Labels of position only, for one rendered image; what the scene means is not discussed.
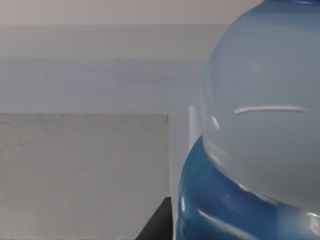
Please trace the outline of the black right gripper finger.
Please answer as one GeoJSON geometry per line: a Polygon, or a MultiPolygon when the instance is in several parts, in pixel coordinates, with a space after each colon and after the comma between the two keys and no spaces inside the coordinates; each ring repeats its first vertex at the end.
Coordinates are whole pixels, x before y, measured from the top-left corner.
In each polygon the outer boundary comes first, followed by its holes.
{"type": "Polygon", "coordinates": [[[165,197],[135,240],[173,240],[173,213],[170,197],[165,197]]]}

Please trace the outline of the clear blue plastic bottle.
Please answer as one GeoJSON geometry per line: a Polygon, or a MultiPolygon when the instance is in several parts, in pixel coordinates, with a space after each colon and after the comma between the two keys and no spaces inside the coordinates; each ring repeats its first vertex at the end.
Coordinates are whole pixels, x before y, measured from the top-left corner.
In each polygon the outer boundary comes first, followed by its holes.
{"type": "Polygon", "coordinates": [[[263,0],[216,44],[176,240],[320,240],[320,0],[263,0]]]}

